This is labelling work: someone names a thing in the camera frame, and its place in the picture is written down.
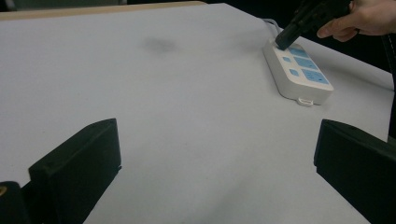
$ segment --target finger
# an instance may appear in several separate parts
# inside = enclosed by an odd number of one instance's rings
[[[334,35],[333,38],[340,42],[347,42],[348,40],[352,39],[358,33],[359,32],[357,30],[353,30],[353,31],[351,31],[347,34],[344,34],[344,35]]]
[[[350,33],[356,33],[356,28],[355,27],[348,27],[340,32],[338,32],[337,34],[334,35],[338,35],[338,36],[343,36],[343,35],[348,35]]]
[[[355,24],[358,24],[359,22],[359,18],[356,15],[357,15],[356,13],[352,13],[346,15],[345,17],[341,17],[329,21],[318,30],[317,32],[318,37],[324,38],[330,35],[336,35],[337,33],[339,33],[340,31],[346,28],[356,27]]]

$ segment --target power strip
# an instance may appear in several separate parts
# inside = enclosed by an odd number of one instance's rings
[[[263,52],[282,96],[312,106],[322,105],[332,94],[332,84],[300,45],[281,50],[269,39]]]

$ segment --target blue indicator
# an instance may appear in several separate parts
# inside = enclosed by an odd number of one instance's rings
[[[318,70],[317,66],[311,60],[294,57],[294,60],[301,67],[312,68]]]
[[[294,69],[289,69],[289,70],[292,75],[299,77],[298,72],[296,70],[294,70]]]
[[[306,79],[323,84],[329,84],[323,74],[311,70],[302,69]]]
[[[294,54],[295,56],[309,58],[308,54],[303,49],[289,48],[289,51],[290,51],[291,54]]]
[[[283,61],[288,62],[288,63],[291,63],[291,59],[288,58],[288,57],[283,57]]]

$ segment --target person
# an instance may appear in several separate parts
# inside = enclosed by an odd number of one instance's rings
[[[329,21],[318,29],[317,36],[332,36],[346,42],[357,34],[387,35],[396,33],[396,1],[354,0],[349,4],[350,13]]]

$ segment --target stain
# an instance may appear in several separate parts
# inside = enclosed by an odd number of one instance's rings
[[[174,41],[158,37],[147,37],[143,48],[155,54],[164,55],[178,50]]]

